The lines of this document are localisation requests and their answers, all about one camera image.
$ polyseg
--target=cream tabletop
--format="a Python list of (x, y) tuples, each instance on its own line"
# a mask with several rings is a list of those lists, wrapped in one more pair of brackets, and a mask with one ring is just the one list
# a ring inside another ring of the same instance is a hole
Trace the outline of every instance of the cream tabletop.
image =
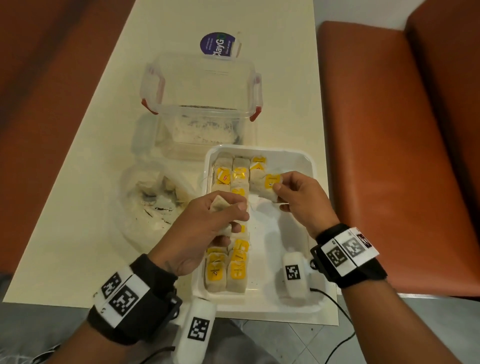
[[(218, 31), (236, 36), (242, 43), (239, 57), (252, 60), (262, 74), (264, 108), (256, 121), (257, 145), (307, 152), (328, 191), (312, 0), (137, 0), (5, 302), (90, 307), (98, 286), (135, 259), (138, 253), (112, 226), (110, 214), (119, 176), (135, 163), (132, 136), (146, 117), (139, 98), (145, 64), (161, 51), (199, 53), (201, 38)], [(191, 167), (196, 187), (202, 165)], [(181, 278), (178, 288), (187, 306), (190, 277)], [(334, 285), (328, 284), (327, 291), (336, 297)], [(338, 324), (330, 302), (315, 314), (227, 316)]]

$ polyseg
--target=purple sign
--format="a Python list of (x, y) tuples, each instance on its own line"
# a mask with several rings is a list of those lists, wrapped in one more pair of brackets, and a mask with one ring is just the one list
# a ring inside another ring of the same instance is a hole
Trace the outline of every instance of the purple sign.
[(230, 57), (234, 41), (235, 37), (230, 34), (220, 32), (210, 33), (202, 38), (200, 48), (205, 54)]

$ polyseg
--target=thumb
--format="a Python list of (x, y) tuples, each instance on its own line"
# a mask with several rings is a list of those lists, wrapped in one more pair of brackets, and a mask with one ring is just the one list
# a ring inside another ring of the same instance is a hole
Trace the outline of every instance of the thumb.
[(290, 188), (281, 183), (275, 183), (272, 186), (275, 193), (278, 197), (282, 198), (285, 202), (290, 203), (291, 200), (295, 197), (295, 191), (292, 191)]
[(214, 212), (212, 215), (213, 228), (215, 230), (224, 228), (225, 225), (231, 223), (233, 220), (247, 221), (250, 218), (245, 202), (230, 205), (222, 211)]

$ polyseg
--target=gray pants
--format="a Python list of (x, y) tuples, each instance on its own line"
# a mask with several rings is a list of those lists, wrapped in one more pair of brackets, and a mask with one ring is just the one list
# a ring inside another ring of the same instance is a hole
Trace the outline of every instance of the gray pants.
[[(0, 275), (0, 301), (10, 280)], [(70, 307), (0, 303), (0, 364), (29, 364), (49, 348), (65, 342), (85, 320), (88, 310)], [(149, 343), (132, 349), (128, 364), (137, 364), (156, 349), (170, 346), (178, 327), (170, 324)], [(169, 353), (161, 353), (148, 364), (171, 363)], [(217, 318), (204, 364), (277, 364), (231, 320)]]

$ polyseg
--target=person's right arm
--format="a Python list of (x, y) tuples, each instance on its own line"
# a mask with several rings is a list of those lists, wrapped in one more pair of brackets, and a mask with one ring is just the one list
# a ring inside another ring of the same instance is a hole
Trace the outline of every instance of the person's right arm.
[[(317, 180), (299, 172), (282, 176), (283, 184), (274, 185), (285, 202), (280, 209), (291, 212), (312, 238), (339, 223)], [(367, 363), (460, 363), (387, 281), (367, 280), (342, 294)]]

